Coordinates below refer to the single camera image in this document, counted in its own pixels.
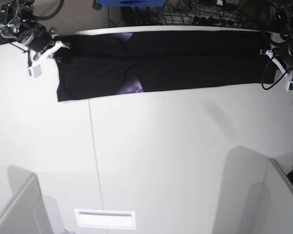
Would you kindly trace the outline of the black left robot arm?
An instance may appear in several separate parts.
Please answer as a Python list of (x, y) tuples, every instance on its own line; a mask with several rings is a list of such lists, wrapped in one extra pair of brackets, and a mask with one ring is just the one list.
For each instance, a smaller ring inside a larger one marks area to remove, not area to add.
[(270, 87), (265, 87), (263, 79), (266, 72), (263, 72), (261, 85), (267, 91), (284, 79), (286, 91), (293, 91), (293, 0), (270, 0), (268, 2), (275, 8), (279, 24), (278, 33), (283, 41), (276, 42), (268, 37), (264, 23), (259, 19), (261, 10), (257, 11), (256, 24), (264, 38), (273, 46), (272, 49), (262, 53), (269, 57), (267, 65), (274, 63), (282, 75)]

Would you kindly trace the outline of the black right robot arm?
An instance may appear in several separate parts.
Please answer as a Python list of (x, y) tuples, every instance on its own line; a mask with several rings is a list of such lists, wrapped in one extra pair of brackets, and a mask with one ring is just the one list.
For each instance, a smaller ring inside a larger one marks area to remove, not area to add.
[(44, 58), (50, 58), (60, 48), (69, 48), (67, 43), (55, 41), (56, 28), (49, 30), (40, 21), (49, 20), (61, 10), (64, 1), (51, 14), (35, 16), (33, 0), (0, 0), (0, 40), (11, 44), (12, 40), (25, 46), (28, 66), (38, 64)]

